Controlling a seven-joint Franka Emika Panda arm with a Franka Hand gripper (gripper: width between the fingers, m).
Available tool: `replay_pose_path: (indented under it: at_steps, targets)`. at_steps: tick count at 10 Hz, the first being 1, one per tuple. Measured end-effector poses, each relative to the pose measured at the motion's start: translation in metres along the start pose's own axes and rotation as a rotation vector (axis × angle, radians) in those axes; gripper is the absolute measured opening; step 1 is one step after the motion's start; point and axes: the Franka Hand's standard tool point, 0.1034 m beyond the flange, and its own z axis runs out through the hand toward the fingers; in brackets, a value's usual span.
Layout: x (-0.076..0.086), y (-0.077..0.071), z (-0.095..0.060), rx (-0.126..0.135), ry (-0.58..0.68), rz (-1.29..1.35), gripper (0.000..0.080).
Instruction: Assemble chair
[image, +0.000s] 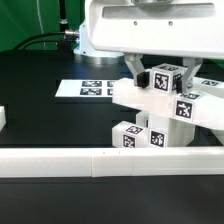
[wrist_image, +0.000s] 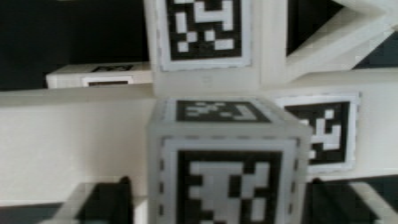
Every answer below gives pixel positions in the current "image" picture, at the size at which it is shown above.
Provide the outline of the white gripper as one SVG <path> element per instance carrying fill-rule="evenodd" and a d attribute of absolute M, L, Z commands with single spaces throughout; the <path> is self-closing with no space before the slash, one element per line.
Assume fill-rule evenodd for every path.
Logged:
<path fill-rule="evenodd" d="M 126 53 L 134 85 L 143 89 L 150 76 L 142 54 L 184 57 L 176 83 L 183 94 L 202 58 L 224 59 L 224 0 L 86 0 L 85 20 L 92 46 Z"/>

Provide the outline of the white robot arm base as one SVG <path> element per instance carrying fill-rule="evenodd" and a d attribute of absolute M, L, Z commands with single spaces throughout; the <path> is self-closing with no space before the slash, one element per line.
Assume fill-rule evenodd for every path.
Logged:
<path fill-rule="evenodd" d="M 109 52 L 95 50 L 89 42 L 87 25 L 83 22 L 79 26 L 78 46 L 73 50 L 76 61 L 89 64 L 107 65 L 124 62 L 124 54 L 120 52 Z"/>

